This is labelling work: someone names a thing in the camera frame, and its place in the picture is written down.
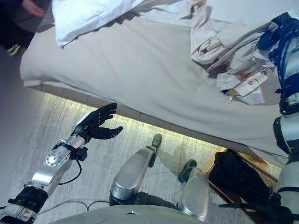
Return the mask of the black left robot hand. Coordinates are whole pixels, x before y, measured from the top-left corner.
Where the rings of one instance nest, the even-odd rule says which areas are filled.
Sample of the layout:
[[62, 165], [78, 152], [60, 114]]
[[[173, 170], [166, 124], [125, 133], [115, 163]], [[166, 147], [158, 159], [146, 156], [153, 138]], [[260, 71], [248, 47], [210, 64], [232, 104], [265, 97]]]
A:
[[78, 135], [87, 144], [91, 139], [108, 140], [117, 136], [123, 127], [104, 128], [101, 127], [106, 120], [112, 119], [116, 114], [117, 103], [110, 103], [90, 112], [76, 126], [71, 135]]

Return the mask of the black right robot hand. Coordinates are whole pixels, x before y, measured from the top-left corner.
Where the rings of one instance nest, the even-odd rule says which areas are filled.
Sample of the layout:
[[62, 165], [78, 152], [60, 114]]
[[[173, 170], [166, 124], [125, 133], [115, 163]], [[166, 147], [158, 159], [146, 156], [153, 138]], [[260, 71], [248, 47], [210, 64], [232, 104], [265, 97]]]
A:
[[295, 9], [290, 9], [274, 19], [271, 22], [275, 23], [278, 27], [273, 31], [267, 30], [259, 39], [257, 48], [261, 51], [268, 51], [268, 57], [271, 61], [278, 58], [279, 44], [286, 39], [295, 38], [290, 43], [288, 53], [296, 52], [299, 50], [299, 12]]

